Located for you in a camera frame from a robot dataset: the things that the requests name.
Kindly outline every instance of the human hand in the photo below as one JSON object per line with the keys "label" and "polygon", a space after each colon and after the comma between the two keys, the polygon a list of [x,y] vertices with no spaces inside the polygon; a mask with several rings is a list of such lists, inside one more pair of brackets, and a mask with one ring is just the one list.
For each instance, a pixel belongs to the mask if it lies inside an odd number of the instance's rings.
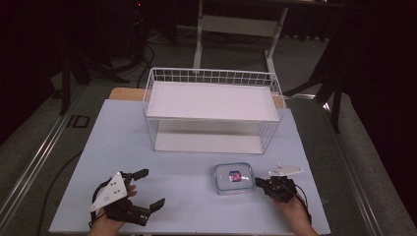
{"label": "human hand", "polygon": [[[129,186],[129,198],[134,197],[137,194],[135,189],[136,185]],[[123,221],[116,221],[107,218],[104,209],[101,208],[97,214],[97,219],[92,223],[88,236],[115,236],[124,224],[125,222]]]}
{"label": "human hand", "polygon": [[294,197],[288,203],[280,203],[274,199],[272,201],[282,211],[296,236],[319,235],[310,224],[304,202],[300,202],[302,199],[299,195],[297,196],[298,198]]}

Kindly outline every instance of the table leg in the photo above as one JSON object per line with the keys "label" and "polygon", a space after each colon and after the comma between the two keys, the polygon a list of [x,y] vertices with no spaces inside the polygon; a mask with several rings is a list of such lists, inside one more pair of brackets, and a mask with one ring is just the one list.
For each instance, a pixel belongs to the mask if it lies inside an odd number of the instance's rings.
{"label": "table leg", "polygon": [[196,46],[196,53],[194,55],[194,66],[193,69],[200,69],[202,65],[202,51],[203,51],[203,44],[202,44],[202,20],[203,20],[203,0],[199,1],[199,18],[197,20],[197,46]]}
{"label": "table leg", "polygon": [[284,25],[285,17],[288,12],[288,8],[284,8],[281,12],[281,17],[279,22],[276,23],[275,31],[272,36],[272,45],[269,50],[265,51],[265,57],[267,60],[268,72],[275,73],[275,67],[273,66],[272,55],[275,50],[276,45],[278,44],[279,36],[281,35],[282,27]]}

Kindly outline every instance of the sticker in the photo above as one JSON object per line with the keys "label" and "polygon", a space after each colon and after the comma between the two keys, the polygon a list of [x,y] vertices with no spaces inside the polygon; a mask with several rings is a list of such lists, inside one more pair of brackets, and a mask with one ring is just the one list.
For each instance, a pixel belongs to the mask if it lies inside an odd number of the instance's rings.
{"label": "sticker", "polygon": [[237,170],[230,171],[229,180],[230,182],[240,182],[242,180],[242,175]]}

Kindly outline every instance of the table surface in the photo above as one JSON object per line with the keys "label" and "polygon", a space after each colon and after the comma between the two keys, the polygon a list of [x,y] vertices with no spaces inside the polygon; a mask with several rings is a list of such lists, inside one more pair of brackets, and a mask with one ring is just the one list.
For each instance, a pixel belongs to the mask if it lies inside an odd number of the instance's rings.
{"label": "table surface", "polygon": [[149,176],[135,182],[139,195],[132,198],[132,202],[148,207],[166,198],[165,206],[150,217],[146,227],[126,224],[122,229],[124,233],[291,233],[283,216],[262,189],[234,196],[219,196],[215,192],[214,167],[243,161],[251,164],[254,175],[261,178],[268,178],[268,171],[278,163],[302,167],[304,172],[291,178],[308,197],[313,226],[321,234],[330,233],[289,109],[285,109],[284,119],[263,155],[155,152],[149,141],[143,103],[138,101],[142,97],[140,89],[116,88],[104,102],[50,226],[51,232],[87,232],[90,192],[117,171],[135,172],[148,168]]}

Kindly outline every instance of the fingers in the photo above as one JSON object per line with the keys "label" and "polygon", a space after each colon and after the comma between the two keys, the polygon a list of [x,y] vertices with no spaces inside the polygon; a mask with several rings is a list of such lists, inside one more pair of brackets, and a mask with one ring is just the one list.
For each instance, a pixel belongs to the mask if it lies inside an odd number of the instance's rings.
{"label": "fingers", "polygon": [[136,189],[136,185],[130,185],[129,186],[129,188],[128,188],[128,196],[129,197],[134,197],[138,192],[137,191],[135,191],[135,189]]}

